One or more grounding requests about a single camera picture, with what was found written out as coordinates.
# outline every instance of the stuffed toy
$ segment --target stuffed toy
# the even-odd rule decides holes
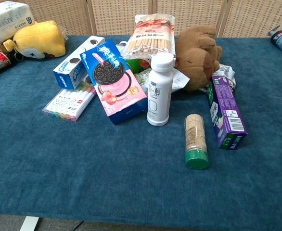
[[[65,55],[65,40],[54,21],[35,23],[18,30],[13,40],[3,44],[8,51],[16,49],[25,57],[42,59]]]
[[[214,40],[213,26],[192,26],[182,31],[175,43],[175,68],[190,78],[184,88],[193,92],[207,85],[219,69],[222,48]]]

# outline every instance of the cardboard box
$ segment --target cardboard box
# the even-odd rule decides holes
[[[21,28],[34,23],[28,5],[13,1],[0,3],[0,43],[10,39]]]
[[[88,75],[81,62],[80,54],[101,43],[104,43],[104,38],[90,36],[53,70],[56,80],[61,88],[73,90]]]
[[[213,76],[207,98],[219,148],[236,150],[248,133],[228,79]]]
[[[147,109],[146,95],[113,41],[86,51],[80,57],[113,124]]]

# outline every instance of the purple box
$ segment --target purple box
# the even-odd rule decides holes
[[[248,133],[228,79],[213,76],[207,98],[219,148],[236,150]]]

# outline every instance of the teal fabric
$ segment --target teal fabric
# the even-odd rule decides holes
[[[67,54],[87,37],[70,36]],[[106,36],[115,42],[128,36]],[[206,95],[172,94],[170,120],[114,126],[94,98],[74,123],[41,110],[64,59],[0,73],[0,214],[209,230],[282,230],[282,51],[269,38],[218,38],[236,72],[248,136],[217,147]],[[184,119],[204,118],[210,167],[185,166]]]

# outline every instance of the woven wall panel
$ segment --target woven wall panel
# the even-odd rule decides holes
[[[278,24],[282,26],[282,0],[233,0],[222,36],[267,37]]]
[[[175,16],[175,35],[192,25],[216,26],[222,0],[157,0],[157,13]]]
[[[70,35],[89,35],[85,0],[16,0],[28,4],[37,22],[54,20]]]
[[[91,0],[98,35],[130,35],[135,15],[149,13],[148,0]]]

